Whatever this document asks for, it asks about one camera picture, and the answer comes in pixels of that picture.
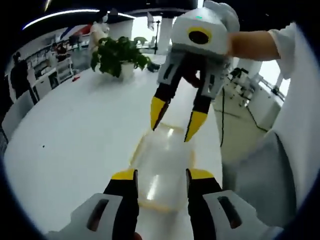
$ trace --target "table surface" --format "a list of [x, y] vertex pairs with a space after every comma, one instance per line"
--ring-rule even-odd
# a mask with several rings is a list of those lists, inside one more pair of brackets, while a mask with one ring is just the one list
[[[155, 57], [157, 63], [165, 60]], [[136, 69], [134, 79], [118, 82], [88, 69], [77, 81], [69, 79], [49, 92], [22, 120], [4, 165], [18, 201], [42, 233], [67, 225], [73, 210], [103, 192], [112, 174], [128, 168], [141, 137], [150, 130], [157, 76]], [[195, 95], [196, 89], [182, 80], [162, 122], [186, 129]], [[193, 140], [195, 167], [212, 172], [222, 185], [213, 107]], [[176, 221], [175, 234], [193, 239], [186, 211], [187, 205], [176, 216], [182, 220]], [[140, 211], [137, 231], [143, 237], [150, 232], [149, 214]]]

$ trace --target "window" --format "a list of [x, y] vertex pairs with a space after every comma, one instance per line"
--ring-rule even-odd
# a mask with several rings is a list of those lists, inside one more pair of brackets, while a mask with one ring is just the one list
[[274, 86], [280, 74], [280, 68], [277, 64], [277, 61], [264, 61], [261, 65], [259, 74], [264, 78], [264, 80]]
[[[161, 16], [153, 16], [154, 21], [161, 21]], [[131, 33], [131, 39], [133, 40], [136, 37], [144, 37], [148, 42], [151, 42], [152, 37], [156, 36], [157, 33], [157, 24], [154, 23], [154, 31], [151, 31], [148, 28], [148, 21], [146, 16], [137, 17], [133, 20], [132, 24], [132, 33]]]
[[291, 79], [283, 79], [281, 82], [281, 85], [279, 87], [279, 92], [283, 94], [283, 96], [287, 96], [289, 85], [290, 85]]

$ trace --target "floor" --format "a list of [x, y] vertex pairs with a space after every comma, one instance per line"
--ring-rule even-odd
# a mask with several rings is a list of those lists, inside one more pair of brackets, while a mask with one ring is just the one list
[[[220, 94], [213, 108], [219, 129], [220, 140], [222, 135], [222, 94]], [[259, 129], [249, 110], [239, 106], [240, 100], [230, 99], [226, 92], [224, 103], [224, 137], [221, 147], [223, 163], [234, 163], [250, 150], [254, 149], [256, 143], [266, 131]]]

